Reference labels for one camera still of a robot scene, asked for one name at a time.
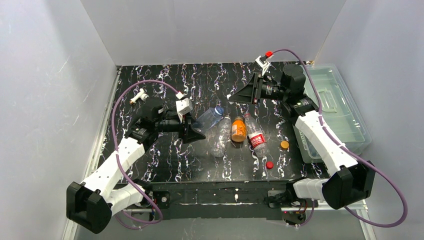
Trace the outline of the clear blue-tinted bottle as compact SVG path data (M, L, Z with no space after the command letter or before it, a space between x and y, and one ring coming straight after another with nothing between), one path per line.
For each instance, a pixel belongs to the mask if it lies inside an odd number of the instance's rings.
M192 127L205 134L222 120L224 116L224 108L220 105L210 107L201 116L199 116Z

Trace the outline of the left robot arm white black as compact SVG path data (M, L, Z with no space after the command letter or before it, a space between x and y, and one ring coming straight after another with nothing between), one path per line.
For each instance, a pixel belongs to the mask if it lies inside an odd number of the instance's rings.
M192 109L188 98L176 101L175 107L166 110L162 99L146 97L117 149L81 183L72 182L68 186L66 217L98 234L116 213L146 200L144 184L128 183L120 189L115 186L155 143L159 133L178 133L184 144L204 140L205 135L192 127L196 121L190 114Z

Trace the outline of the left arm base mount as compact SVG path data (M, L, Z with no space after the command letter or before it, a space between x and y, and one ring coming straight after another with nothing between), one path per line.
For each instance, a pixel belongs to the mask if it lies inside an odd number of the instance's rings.
M152 194L151 198L153 202L158 206L162 214L165 215L165 211L170 207L171 193L169 191L151 191L149 193ZM151 225L151 222L159 221L160 219L160 215L156 209L145 199L141 203L133 205L127 213L134 218L128 218L133 230L141 230Z

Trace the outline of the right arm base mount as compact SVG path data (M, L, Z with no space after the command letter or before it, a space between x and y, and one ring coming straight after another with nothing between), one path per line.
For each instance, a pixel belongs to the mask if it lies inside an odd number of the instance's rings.
M310 198L296 198L289 191L269 190L264 203L272 209L282 210L286 226L300 228L307 224L319 206L318 201Z

